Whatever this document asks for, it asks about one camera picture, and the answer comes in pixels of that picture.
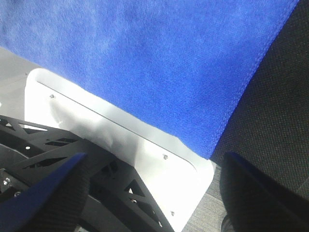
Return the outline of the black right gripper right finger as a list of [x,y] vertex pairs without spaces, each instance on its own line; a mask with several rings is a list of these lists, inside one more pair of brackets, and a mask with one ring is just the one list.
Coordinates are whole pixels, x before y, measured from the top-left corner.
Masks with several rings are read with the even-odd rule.
[[221,197],[224,232],[307,232],[309,202],[237,153],[224,155]]

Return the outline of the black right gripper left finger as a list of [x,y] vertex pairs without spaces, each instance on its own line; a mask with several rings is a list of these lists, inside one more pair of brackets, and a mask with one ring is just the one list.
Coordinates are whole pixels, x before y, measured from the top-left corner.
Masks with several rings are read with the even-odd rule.
[[43,153],[0,175],[10,185],[0,195],[2,232],[75,230],[89,193],[86,153]]

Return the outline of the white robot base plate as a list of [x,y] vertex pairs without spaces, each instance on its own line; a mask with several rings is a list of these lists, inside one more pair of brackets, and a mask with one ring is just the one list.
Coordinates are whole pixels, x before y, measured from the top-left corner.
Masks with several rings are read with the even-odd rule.
[[25,121],[70,131],[132,165],[176,232],[213,180],[215,164],[177,137],[43,68],[28,74]]

